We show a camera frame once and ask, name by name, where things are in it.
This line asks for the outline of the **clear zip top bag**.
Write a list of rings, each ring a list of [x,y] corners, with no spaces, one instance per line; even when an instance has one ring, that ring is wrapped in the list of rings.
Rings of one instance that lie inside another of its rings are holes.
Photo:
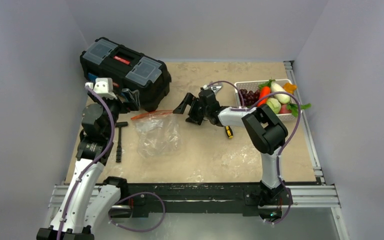
[[[180,149],[180,127],[172,110],[142,113],[132,117],[131,122],[139,137],[137,152],[141,157],[169,155]]]

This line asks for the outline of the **orange toy carrot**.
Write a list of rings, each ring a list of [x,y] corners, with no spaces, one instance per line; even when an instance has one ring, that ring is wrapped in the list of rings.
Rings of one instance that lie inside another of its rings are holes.
[[[257,104],[258,107],[262,106],[263,104],[266,104],[268,98],[265,98],[265,96],[271,93],[271,84],[275,81],[275,79],[269,79],[267,82],[259,85],[259,100],[261,101]]]

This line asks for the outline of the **white toy radish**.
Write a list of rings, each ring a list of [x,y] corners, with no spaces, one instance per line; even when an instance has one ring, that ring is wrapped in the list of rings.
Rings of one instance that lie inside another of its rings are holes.
[[[289,104],[291,101],[291,97],[286,94],[286,90],[278,83],[272,82],[270,84],[270,90],[272,93],[276,93],[274,97],[282,104]]]

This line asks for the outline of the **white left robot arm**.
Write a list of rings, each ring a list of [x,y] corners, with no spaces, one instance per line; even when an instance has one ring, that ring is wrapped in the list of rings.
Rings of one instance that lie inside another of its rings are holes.
[[[114,145],[118,117],[130,109],[112,90],[86,90],[94,103],[82,111],[72,179],[51,223],[38,230],[38,240],[93,240],[96,227],[111,207],[129,199],[127,181],[120,177],[108,177],[97,197],[91,199]]]

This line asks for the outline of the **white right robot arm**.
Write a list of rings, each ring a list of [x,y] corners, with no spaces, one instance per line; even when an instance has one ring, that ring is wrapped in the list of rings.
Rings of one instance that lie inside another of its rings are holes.
[[[173,113],[181,115],[187,106],[190,107],[186,119],[188,123],[201,125],[207,119],[218,127],[246,129],[253,146],[261,155],[259,205],[278,202],[281,193],[287,190],[281,174],[281,152],[289,133],[273,110],[267,104],[251,109],[223,106],[212,90],[204,88],[198,96],[187,93]]]

